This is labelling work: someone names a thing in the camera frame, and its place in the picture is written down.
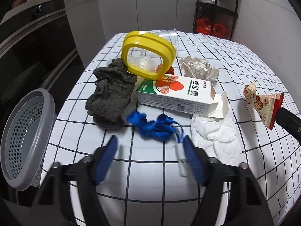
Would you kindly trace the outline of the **snack wrapper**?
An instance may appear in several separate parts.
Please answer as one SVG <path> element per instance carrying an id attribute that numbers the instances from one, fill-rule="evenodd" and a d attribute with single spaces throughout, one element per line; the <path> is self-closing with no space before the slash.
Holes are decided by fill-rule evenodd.
<path id="1" fill-rule="evenodd" d="M 263 124 L 270 130 L 274 128 L 276 112 L 281 108 L 284 94 L 260 95 L 256 91 L 256 82 L 244 87 L 243 95 L 259 114 Z"/>

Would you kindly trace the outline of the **grey perforated trash basket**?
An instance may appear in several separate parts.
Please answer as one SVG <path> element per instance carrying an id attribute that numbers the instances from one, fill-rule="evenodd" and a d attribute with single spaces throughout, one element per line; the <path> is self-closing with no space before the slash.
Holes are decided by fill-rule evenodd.
<path id="1" fill-rule="evenodd" d="M 31 91 L 14 107 L 1 138 L 1 168 L 10 187 L 24 191 L 39 186 L 56 117 L 54 99 L 43 88 Z"/>

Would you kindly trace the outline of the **grey kitchen cabinets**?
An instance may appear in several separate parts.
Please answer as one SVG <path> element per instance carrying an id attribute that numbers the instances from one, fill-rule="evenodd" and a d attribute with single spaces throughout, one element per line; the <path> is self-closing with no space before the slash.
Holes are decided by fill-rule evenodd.
<path id="1" fill-rule="evenodd" d="M 64 0 L 77 51 L 87 67 L 118 33 L 192 32 L 196 0 Z"/>

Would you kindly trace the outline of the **crumpled white tissue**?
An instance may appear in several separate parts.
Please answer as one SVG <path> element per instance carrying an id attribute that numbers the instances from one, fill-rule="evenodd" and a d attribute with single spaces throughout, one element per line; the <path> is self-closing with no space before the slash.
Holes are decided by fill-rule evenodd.
<path id="1" fill-rule="evenodd" d="M 232 110 L 223 119 L 193 115 L 191 132 L 194 146 L 223 164 L 234 164 L 242 153 Z"/>

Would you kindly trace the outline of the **small clear plastic tube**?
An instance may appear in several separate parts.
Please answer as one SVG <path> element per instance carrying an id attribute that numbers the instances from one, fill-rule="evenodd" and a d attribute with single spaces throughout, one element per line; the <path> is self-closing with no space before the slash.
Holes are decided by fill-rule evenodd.
<path id="1" fill-rule="evenodd" d="M 175 145 L 175 154 L 176 154 L 176 160 L 178 162 L 180 176 L 187 177 L 188 172 L 187 172 L 186 157 L 184 154 L 184 148 L 181 143 Z"/>

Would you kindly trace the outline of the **dark grey cloth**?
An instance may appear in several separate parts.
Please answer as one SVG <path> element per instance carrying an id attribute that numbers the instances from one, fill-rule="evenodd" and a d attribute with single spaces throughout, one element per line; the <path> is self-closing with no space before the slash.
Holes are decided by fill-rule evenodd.
<path id="1" fill-rule="evenodd" d="M 121 58 L 96 68 L 93 74 L 96 89 L 86 101 L 87 114 L 104 129 L 120 129 L 125 124 L 121 114 L 131 101 L 137 76 L 128 72 Z"/>

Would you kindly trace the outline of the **white medicine box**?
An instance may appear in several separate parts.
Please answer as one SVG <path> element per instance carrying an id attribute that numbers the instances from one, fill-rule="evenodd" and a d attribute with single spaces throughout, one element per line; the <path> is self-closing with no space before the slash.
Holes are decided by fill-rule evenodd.
<path id="1" fill-rule="evenodd" d="M 212 82 L 165 74 L 144 80 L 136 90 L 140 104 L 223 119 L 229 111 L 227 93 L 217 94 Z"/>

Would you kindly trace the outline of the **red plastic bag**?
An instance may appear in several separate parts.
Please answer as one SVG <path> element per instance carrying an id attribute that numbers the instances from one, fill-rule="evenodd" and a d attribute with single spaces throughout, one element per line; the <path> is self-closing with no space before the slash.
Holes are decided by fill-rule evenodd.
<path id="1" fill-rule="evenodd" d="M 227 37 L 227 30 L 220 23 L 212 24 L 212 22 L 208 18 L 200 18 L 197 19 L 195 22 L 197 33 L 202 33 L 204 35 L 212 35 L 218 38 Z"/>

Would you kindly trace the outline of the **black metal shelf rack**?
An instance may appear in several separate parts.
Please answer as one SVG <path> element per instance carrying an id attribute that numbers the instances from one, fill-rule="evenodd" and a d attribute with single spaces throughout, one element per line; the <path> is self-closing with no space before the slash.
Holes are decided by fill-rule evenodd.
<path id="1" fill-rule="evenodd" d="M 196 0 L 193 32 L 196 32 L 196 20 L 208 18 L 212 24 L 220 23 L 227 30 L 227 37 L 221 39 L 231 40 L 238 19 L 239 0 Z"/>

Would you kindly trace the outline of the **black built-in oven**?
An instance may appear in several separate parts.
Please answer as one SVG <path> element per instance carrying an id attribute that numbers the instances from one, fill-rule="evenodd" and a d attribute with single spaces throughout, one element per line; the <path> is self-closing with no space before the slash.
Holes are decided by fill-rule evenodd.
<path id="1" fill-rule="evenodd" d="M 47 89 L 59 110 L 84 71 L 64 0 L 26 8 L 1 24 L 1 114 Z"/>

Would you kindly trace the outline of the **clear plastic bag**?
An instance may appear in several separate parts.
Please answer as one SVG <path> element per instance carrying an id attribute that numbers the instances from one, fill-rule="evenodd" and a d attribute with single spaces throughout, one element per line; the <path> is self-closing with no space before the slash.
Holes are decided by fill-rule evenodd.
<path id="1" fill-rule="evenodd" d="M 176 29 L 163 30 L 163 31 L 152 31 L 149 32 L 158 35 L 168 40 L 176 49 L 176 57 L 179 51 L 179 36 Z M 143 50 L 140 48 L 133 47 L 128 51 L 128 62 L 134 66 L 138 66 L 147 71 L 158 72 L 162 66 L 163 60 L 160 56 L 155 53 Z"/>

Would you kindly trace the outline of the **yellow plastic container lid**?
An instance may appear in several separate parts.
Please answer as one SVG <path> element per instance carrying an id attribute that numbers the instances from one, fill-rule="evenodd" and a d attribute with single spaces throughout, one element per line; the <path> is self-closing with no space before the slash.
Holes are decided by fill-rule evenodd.
<path id="1" fill-rule="evenodd" d="M 155 53 L 163 60 L 158 72 L 151 72 L 134 66 L 128 62 L 128 51 L 133 48 L 140 48 Z M 128 72 L 145 79 L 157 80 L 164 76 L 176 58 L 176 49 L 168 40 L 144 31 L 131 31 L 128 33 L 122 44 L 121 58 L 128 67 Z"/>

